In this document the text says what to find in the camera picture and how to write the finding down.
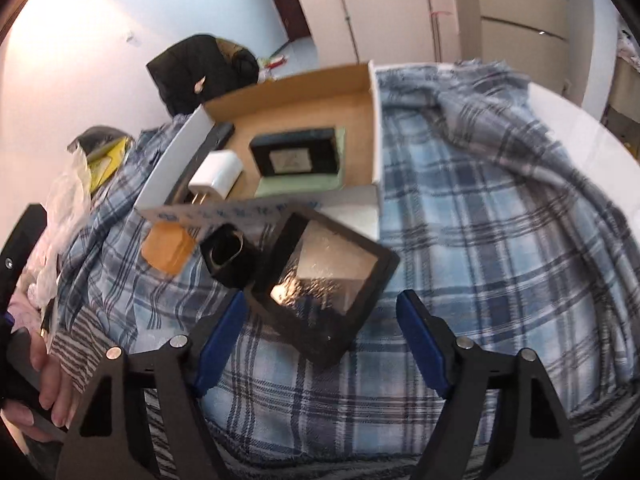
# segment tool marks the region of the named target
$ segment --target green notepad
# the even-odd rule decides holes
[[[255,198],[292,193],[332,191],[344,185],[344,128],[335,131],[335,145],[340,157],[340,170],[332,174],[308,174],[286,176],[264,176],[260,179]]]

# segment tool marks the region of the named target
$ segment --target plaid fabric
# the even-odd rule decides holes
[[[593,478],[640,410],[640,253],[624,217],[547,136],[527,107],[528,80],[505,65],[402,68],[380,72],[378,83],[381,242],[401,263],[329,370],[251,317],[202,401],[227,463],[242,478],[407,477],[442,408],[395,320],[396,296],[413,288],[456,334],[495,351],[538,352]],[[132,205],[184,120],[142,135],[64,260],[54,350],[79,386],[110,340],[131,350],[149,330],[188,332],[225,293],[197,254],[169,281],[140,257],[149,225]],[[494,411],[489,395],[469,478]]]

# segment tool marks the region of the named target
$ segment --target blue plaid shirt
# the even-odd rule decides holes
[[[329,370],[251,316],[202,401],[225,460],[247,478],[408,476],[443,405],[396,323],[396,296],[412,288],[457,335],[495,351],[538,352],[593,477],[640,410],[640,254],[624,217],[549,138],[527,105],[528,80],[505,65],[387,70],[378,84],[381,242],[401,263]],[[140,255],[150,225],[132,206],[185,120],[142,133],[64,260],[54,351],[80,387],[108,345],[131,351],[149,334],[188,332],[224,296],[198,252],[173,279]],[[488,395],[470,478],[494,412]]]

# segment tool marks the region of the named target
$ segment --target cardboard box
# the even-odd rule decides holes
[[[235,124],[236,132],[225,149],[234,150],[242,160],[242,175],[225,201],[165,205],[215,121]],[[249,142],[260,134],[322,126],[346,129],[344,187],[254,198],[260,174]],[[152,222],[175,221],[186,227],[231,222],[251,231],[275,222],[287,203],[296,201],[378,238],[382,182],[380,96],[373,65],[361,64],[267,81],[199,107],[164,152],[135,207]]]

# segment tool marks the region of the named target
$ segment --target silver bolt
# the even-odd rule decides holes
[[[464,348],[465,350],[469,350],[470,348],[474,347],[475,343],[466,335],[461,335],[456,339],[456,345],[458,345],[460,348]]]
[[[531,348],[523,348],[520,355],[525,361],[529,361],[530,363],[538,358],[538,354],[536,354]]]
[[[171,338],[170,345],[174,348],[182,348],[188,343],[187,336],[185,335],[177,335]]]
[[[109,348],[107,350],[107,359],[110,361],[115,361],[121,355],[122,355],[122,349],[117,346],[114,346],[113,348]]]

